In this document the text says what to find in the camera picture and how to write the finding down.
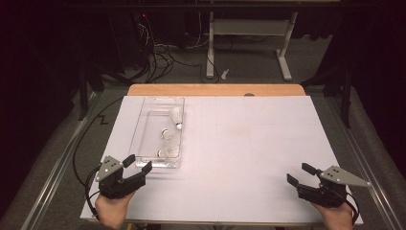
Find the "hand-mounted device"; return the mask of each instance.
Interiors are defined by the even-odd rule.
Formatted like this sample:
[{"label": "hand-mounted device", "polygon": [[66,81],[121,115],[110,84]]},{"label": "hand-mounted device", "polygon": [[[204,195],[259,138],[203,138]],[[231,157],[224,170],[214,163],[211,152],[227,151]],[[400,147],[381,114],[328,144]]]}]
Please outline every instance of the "hand-mounted device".
[{"label": "hand-mounted device", "polygon": [[87,177],[85,187],[86,200],[90,210],[97,219],[99,218],[98,212],[93,207],[89,196],[89,182],[92,175],[99,171],[96,175],[96,182],[99,182],[101,195],[109,199],[122,198],[146,185],[146,175],[152,170],[152,162],[149,161],[137,174],[129,178],[123,178],[124,168],[130,166],[134,161],[134,154],[129,155],[123,162],[108,155],[104,157],[104,160]]},{"label": "hand-mounted device", "polygon": [[[352,224],[354,224],[359,216],[359,207],[352,195],[347,192],[346,185],[368,187],[371,186],[371,183],[338,166],[331,166],[327,170],[321,171],[303,163],[302,169],[312,175],[316,174],[320,179],[320,184],[317,189],[300,184],[295,177],[288,173],[286,178],[287,182],[296,188],[299,198],[326,208],[338,208],[346,202],[354,212],[352,217]],[[347,195],[352,197],[357,209],[347,201]]]}]

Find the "hand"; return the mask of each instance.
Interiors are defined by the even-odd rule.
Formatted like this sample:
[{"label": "hand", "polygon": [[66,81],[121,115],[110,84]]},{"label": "hand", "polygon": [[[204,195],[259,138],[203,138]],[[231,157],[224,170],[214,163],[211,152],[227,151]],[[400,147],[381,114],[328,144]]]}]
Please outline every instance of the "hand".
[{"label": "hand", "polygon": [[329,230],[352,229],[352,209],[347,203],[338,208],[325,208],[311,203],[322,215],[325,227]]},{"label": "hand", "polygon": [[113,229],[121,229],[126,217],[128,202],[134,194],[135,191],[119,199],[109,199],[99,195],[95,204],[100,223]]}]

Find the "table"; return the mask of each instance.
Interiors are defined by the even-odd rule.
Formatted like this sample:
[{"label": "table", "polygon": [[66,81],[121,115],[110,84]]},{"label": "table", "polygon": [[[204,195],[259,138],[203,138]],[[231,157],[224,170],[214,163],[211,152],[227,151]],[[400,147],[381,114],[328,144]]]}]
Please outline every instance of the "table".
[{"label": "table", "polygon": [[[256,97],[241,97],[247,93]],[[182,166],[153,169],[147,176],[147,185],[131,200],[127,220],[321,225],[317,211],[298,199],[296,190],[285,181],[285,175],[292,173],[304,184],[317,186],[317,177],[303,172],[301,163],[321,169],[338,165],[312,101],[301,86],[132,85],[128,91],[131,97],[122,103],[104,155],[126,157],[137,110],[144,98],[140,95],[185,96]],[[238,116],[244,106],[250,108],[245,111],[247,116],[255,119],[241,123]],[[124,177],[135,172],[135,167],[129,167]],[[91,193],[96,190],[97,183],[93,183]],[[81,217],[92,218],[86,205]]]},{"label": "table", "polygon": [[[340,0],[233,0],[227,2],[338,2]],[[279,65],[285,81],[292,81],[289,68],[285,59],[286,49],[292,36],[298,13],[293,11],[289,19],[285,20],[252,20],[252,19],[214,19],[214,13],[210,12],[209,50],[207,57],[206,76],[214,77],[214,35],[273,35],[283,36],[283,45],[276,50]]]}]

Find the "white tabletop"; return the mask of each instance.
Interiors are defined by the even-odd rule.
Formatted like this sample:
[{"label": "white tabletop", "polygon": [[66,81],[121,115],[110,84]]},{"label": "white tabletop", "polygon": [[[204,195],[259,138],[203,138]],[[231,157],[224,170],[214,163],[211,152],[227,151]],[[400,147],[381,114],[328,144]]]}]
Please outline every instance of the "white tabletop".
[{"label": "white tabletop", "polygon": [[[122,161],[128,156],[143,99],[124,98],[103,158]],[[317,187],[319,179],[303,171],[302,163],[321,170],[338,165],[310,97],[185,97],[181,151],[179,169],[154,168],[147,175],[146,186],[129,204],[128,220],[322,222],[286,182],[290,173],[300,183]],[[124,177],[139,170],[130,166]],[[91,193],[97,190],[94,182]],[[92,219],[86,204],[80,217]]]}]

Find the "clear plastic tray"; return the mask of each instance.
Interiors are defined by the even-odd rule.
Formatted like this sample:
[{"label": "clear plastic tray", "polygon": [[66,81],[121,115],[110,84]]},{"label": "clear plastic tray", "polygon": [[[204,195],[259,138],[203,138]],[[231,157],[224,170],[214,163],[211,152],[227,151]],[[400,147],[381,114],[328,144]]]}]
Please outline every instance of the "clear plastic tray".
[{"label": "clear plastic tray", "polygon": [[144,98],[129,154],[135,165],[179,168],[184,98]]}]

